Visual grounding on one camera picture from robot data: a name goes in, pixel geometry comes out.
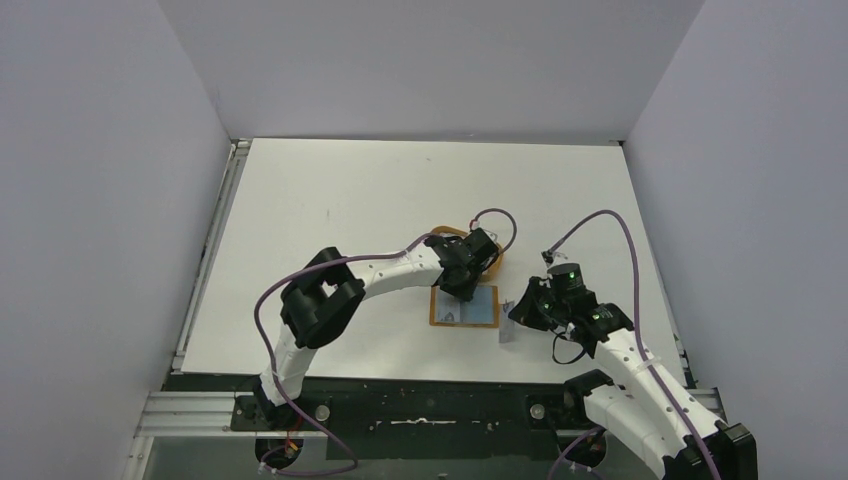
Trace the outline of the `orange leather card holder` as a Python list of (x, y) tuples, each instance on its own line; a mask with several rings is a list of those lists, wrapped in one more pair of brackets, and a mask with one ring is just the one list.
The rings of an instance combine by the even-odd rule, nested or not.
[(470, 301), (459, 300), (438, 287), (431, 289), (431, 326), (496, 329), (499, 327), (500, 313), (497, 286), (478, 285)]

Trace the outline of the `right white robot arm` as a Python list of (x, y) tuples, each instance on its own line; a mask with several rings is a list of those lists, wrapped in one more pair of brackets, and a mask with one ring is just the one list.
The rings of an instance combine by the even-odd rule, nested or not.
[(578, 264), (531, 277), (509, 317), (535, 330), (562, 328), (597, 363), (564, 384), (562, 412), (570, 424), (604, 428), (659, 479), (757, 478), (749, 430), (727, 424), (677, 382), (639, 345), (634, 322), (586, 287)]

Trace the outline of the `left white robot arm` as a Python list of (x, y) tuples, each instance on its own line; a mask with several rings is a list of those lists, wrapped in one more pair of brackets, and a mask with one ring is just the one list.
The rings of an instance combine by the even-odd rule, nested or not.
[(315, 354), (342, 335), (364, 301), (418, 287), (470, 301), (505, 251), (482, 228), (465, 235), (425, 233), (393, 253), (319, 251), (305, 267), (268, 287), (254, 306), (269, 355), (253, 388), (259, 419), (272, 429), (293, 422), (295, 399)]

